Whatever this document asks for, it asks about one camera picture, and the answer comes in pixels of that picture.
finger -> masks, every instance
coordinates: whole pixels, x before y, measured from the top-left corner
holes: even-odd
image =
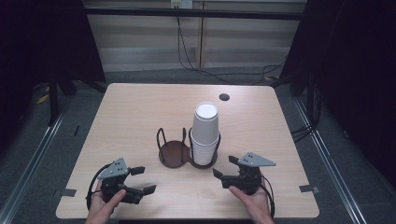
[[[235,186],[230,186],[229,187],[230,192],[239,200],[242,201],[242,203],[245,203],[248,199],[248,196],[239,188],[235,187]]]
[[[100,190],[101,187],[102,187],[102,180],[99,180],[98,184],[96,185],[96,190],[95,191]]]
[[[107,203],[107,207],[108,209],[110,209],[110,211],[117,207],[117,205],[120,203],[120,201],[123,199],[123,197],[125,196],[126,191],[125,189],[121,189],[119,190],[119,192],[117,192],[112,198],[111,200]]]

table surface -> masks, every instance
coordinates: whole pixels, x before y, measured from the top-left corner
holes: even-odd
[[[222,93],[230,95],[230,100],[221,101]],[[66,187],[76,189],[76,195],[62,197],[57,217],[85,218],[85,197],[93,176],[105,164],[123,157],[129,167],[146,167],[144,174],[129,176],[126,186],[157,188],[140,204],[121,203],[113,218],[248,218],[245,207],[222,188],[212,168],[197,169],[187,162],[170,169],[159,160],[158,130],[164,129],[167,141],[180,141],[182,128],[192,126],[195,107],[203,101],[219,109],[221,143],[213,168],[238,175],[238,167],[228,162],[228,156],[240,158],[249,151],[275,161],[276,166],[261,170],[274,189],[276,217],[317,217],[313,193],[300,192],[299,186],[309,183],[274,89],[174,84],[108,86]]]

white wall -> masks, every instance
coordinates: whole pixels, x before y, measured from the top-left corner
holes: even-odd
[[[84,4],[169,8],[170,0],[85,0]],[[266,12],[300,13],[304,5],[303,0],[193,1],[193,7],[197,9]],[[105,72],[181,67],[176,18],[89,15],[89,20]],[[180,18],[186,50],[194,67],[281,63],[289,53],[297,26],[297,21]],[[182,45],[180,55],[182,62],[188,65]]]

electrical outlet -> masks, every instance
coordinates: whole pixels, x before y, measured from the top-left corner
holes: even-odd
[[[181,0],[181,8],[192,9],[192,0]]]
[[[181,8],[181,0],[171,0],[171,8]]]

aluminum rail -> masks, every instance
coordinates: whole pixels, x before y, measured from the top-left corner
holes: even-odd
[[[8,196],[3,208],[0,210],[0,224],[9,224],[15,217],[18,208],[21,205],[23,197],[25,196],[27,190],[29,189],[35,173],[38,170],[39,165],[44,160],[45,155],[50,147],[53,137],[58,132],[59,127],[64,119],[64,113],[69,107],[71,100],[65,102],[65,106],[59,117],[48,127],[46,133],[41,139],[40,144],[35,150],[35,154],[32,159],[30,159],[29,164],[26,166],[20,180],[15,186],[14,190]]]
[[[301,100],[296,100],[295,104],[300,112],[301,117],[303,118],[304,124],[306,127],[310,126],[309,118],[306,115],[306,108]],[[314,130],[310,134],[314,144],[318,150],[318,154],[323,160],[323,163],[332,179],[332,182],[335,185],[335,188],[338,191],[338,194],[341,197],[341,200],[346,207],[353,223],[355,224],[366,224],[367,221],[364,218],[364,215],[359,207],[359,204],[356,202],[354,196],[350,192],[347,183],[344,181],[344,178],[341,176],[337,166],[335,165],[334,160],[332,159],[332,154],[327,149],[326,145],[323,142],[318,130]]]

